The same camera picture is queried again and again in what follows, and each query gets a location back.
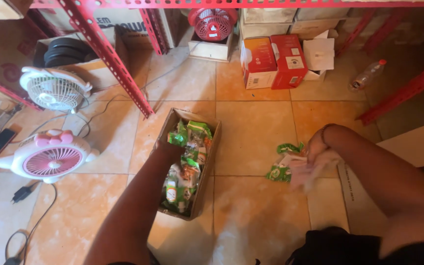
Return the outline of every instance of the orange packaging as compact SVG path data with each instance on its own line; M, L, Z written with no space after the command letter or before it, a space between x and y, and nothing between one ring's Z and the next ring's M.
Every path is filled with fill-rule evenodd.
M297 35L273 35L270 39L278 65L271 89L298 87L308 68Z
M269 38L243 40L240 62L246 89L271 87L278 67Z

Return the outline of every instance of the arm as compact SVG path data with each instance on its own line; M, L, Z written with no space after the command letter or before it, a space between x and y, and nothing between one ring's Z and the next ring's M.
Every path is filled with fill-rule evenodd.
M150 264L146 241L160 204L163 183L170 166L179 162L183 153L184 148L179 146L157 143L99 228L85 265Z
M309 163L327 148L335 150L350 166L389 219L381 257L403 245L424 241L423 172L344 126L329 126L312 137Z

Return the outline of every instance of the hand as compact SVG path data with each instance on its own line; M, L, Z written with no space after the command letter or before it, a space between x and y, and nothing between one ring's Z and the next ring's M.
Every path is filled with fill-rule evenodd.
M307 164L313 166L315 158L328 149L328 146L322 140L323 130L318 130L307 144Z
M181 162L181 155L184 154L186 149L168 142L157 141L155 144L154 152L166 157L171 165Z

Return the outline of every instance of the plastic bottle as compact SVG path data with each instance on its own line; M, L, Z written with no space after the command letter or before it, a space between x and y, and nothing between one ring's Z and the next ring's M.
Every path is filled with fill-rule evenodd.
M351 91L360 91L363 90L368 83L370 83L374 77L381 75L382 70L384 69L384 65L387 63L386 60L380 60L376 63L372 63L362 72L359 74L351 83L350 83L350 90Z

